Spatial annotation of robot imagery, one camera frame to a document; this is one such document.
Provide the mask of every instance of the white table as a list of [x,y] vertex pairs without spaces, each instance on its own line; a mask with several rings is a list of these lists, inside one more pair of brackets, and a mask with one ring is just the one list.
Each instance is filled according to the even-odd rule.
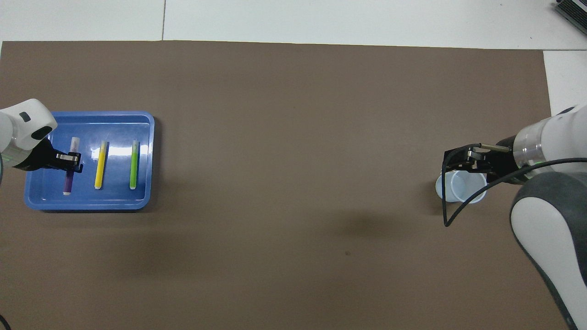
[[554,0],[0,0],[1,41],[208,40],[544,50],[553,113],[587,103]]

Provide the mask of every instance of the green marker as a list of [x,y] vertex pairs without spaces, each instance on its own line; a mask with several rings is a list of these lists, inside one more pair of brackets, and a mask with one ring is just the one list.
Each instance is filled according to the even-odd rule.
[[130,156],[130,189],[137,188],[137,166],[139,165],[139,141],[133,141],[133,153]]

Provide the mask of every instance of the plastic tray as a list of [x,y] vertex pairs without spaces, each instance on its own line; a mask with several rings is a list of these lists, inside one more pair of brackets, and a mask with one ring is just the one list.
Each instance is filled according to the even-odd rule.
[[[65,172],[28,172],[25,203],[45,211],[138,210],[151,197],[155,121],[143,111],[53,112],[58,127],[48,135],[55,149],[67,153],[71,138],[80,138],[83,171],[73,176],[72,193],[63,195]],[[102,189],[94,188],[102,140],[109,142]],[[137,187],[129,188],[133,140],[140,142]]]

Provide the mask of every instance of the plastic cup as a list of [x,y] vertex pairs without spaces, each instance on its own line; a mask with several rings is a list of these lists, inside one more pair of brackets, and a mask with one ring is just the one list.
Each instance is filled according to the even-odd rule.
[[[487,182],[482,173],[469,173],[467,171],[451,171],[445,175],[446,201],[464,202],[477,190],[485,187]],[[442,175],[436,180],[436,193],[442,198]],[[485,197],[486,191],[475,197],[470,204],[474,204]]]

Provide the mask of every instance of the purple marker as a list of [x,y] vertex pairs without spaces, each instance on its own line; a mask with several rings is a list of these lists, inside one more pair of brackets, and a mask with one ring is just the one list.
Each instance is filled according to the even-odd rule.
[[[79,137],[72,137],[72,144],[69,147],[69,152],[76,153],[79,148]],[[63,185],[63,194],[65,196],[69,196],[72,193],[72,184],[73,184],[73,170],[67,171],[65,174],[65,184]]]

